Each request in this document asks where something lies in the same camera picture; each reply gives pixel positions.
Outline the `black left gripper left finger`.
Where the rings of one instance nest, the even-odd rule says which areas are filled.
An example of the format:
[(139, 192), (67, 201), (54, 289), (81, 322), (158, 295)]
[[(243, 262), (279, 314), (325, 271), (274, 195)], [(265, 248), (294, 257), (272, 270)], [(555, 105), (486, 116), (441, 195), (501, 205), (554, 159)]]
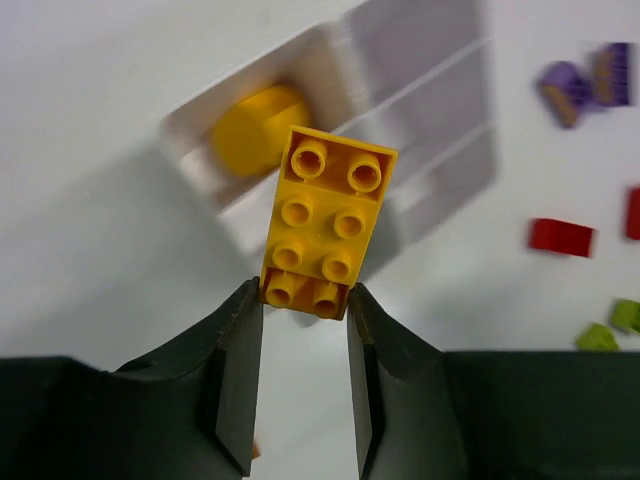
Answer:
[(242, 479), (263, 332), (259, 282), (115, 371), (62, 356), (1, 362), (5, 479)]

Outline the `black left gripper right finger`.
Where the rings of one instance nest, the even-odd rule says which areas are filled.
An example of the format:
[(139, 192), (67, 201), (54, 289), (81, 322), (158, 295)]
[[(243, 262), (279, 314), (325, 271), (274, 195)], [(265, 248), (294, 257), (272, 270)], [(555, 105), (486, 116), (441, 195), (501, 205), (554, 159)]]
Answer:
[(363, 479), (635, 479), (635, 352), (449, 351), (362, 284), (348, 347)]

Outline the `red sloped lego brick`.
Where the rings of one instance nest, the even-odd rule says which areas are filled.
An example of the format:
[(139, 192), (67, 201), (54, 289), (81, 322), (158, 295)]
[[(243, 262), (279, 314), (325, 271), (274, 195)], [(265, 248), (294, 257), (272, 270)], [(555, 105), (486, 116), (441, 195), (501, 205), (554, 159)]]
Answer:
[(596, 230), (551, 218), (534, 218), (529, 223), (528, 247), (560, 255), (590, 258)]

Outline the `lime green lego brick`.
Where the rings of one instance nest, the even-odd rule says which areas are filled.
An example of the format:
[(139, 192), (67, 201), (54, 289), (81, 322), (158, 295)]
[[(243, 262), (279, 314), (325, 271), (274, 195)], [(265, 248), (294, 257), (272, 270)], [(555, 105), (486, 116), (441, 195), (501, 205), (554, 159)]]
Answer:
[(627, 334), (639, 333), (639, 302), (618, 298), (614, 301), (609, 323)]

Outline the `yellow curved lego brick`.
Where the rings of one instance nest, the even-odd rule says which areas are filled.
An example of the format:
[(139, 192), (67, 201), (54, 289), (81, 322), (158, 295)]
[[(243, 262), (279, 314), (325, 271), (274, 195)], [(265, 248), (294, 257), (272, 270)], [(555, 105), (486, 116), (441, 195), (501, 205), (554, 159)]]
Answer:
[(343, 318), (397, 158), (389, 147), (292, 127), (260, 275), (262, 303)]

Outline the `yellow round lego piece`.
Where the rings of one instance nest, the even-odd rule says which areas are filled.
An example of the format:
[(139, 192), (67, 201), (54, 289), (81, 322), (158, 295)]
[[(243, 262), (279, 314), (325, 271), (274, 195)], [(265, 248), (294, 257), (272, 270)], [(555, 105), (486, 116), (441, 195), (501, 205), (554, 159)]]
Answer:
[(209, 142), (228, 173), (259, 176), (280, 165), (290, 127), (311, 124), (305, 97), (296, 88), (279, 84), (232, 105), (211, 128)]

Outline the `red rectangular lego brick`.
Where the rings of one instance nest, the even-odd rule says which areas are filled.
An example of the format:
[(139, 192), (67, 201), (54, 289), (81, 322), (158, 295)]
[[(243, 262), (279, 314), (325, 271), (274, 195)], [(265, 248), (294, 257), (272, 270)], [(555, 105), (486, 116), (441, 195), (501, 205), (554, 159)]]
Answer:
[(640, 240), (640, 187), (633, 186), (628, 189), (626, 200), (626, 213), (624, 222), (624, 234), (627, 239)]

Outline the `purple patterned lego brick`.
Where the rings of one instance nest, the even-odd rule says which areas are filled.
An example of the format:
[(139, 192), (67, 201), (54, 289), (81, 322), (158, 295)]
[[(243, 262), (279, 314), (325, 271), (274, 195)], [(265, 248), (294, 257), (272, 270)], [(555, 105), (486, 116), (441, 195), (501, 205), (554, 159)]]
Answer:
[(593, 103), (592, 84), (575, 63), (550, 63), (536, 81), (542, 102), (564, 129), (574, 129)]

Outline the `tan lego plate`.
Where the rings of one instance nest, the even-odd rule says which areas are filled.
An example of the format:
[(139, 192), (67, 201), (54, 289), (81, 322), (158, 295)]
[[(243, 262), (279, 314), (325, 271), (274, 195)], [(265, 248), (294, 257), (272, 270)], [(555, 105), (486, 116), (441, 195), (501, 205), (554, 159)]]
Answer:
[(258, 442), (256, 440), (253, 441), (253, 445), (252, 445), (252, 459), (255, 460), (257, 458), (259, 458), (261, 455), (260, 452), (260, 448), (258, 445)]

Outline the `pink patterned lego piece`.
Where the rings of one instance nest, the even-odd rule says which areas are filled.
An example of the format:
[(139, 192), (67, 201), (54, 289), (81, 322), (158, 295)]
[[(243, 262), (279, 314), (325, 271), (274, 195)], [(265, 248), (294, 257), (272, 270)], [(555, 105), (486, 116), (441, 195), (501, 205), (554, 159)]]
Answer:
[(593, 97), (606, 108), (631, 105), (633, 46), (612, 42), (595, 52), (592, 62)]

